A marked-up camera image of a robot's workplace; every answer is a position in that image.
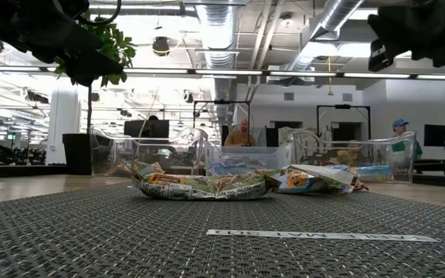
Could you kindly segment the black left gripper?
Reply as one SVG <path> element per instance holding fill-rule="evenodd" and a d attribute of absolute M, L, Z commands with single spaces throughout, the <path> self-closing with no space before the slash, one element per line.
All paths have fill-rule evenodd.
<path fill-rule="evenodd" d="M 98 51 L 100 39 L 76 20 L 88 1 L 23 0 L 0 2 L 0 39 L 51 63 L 64 51 L 79 52 L 67 63 L 70 81 L 90 86 L 104 75 L 120 74 L 123 66 Z"/>

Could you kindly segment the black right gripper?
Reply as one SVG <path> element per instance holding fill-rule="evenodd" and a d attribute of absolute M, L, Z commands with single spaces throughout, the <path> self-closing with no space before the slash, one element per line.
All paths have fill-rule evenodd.
<path fill-rule="evenodd" d="M 369 71 L 391 66 L 406 52 L 412 60 L 431 59 L 434 67 L 445 66 L 445 0 L 381 6 L 368 16 L 368 24 L 377 36 L 370 44 Z"/>

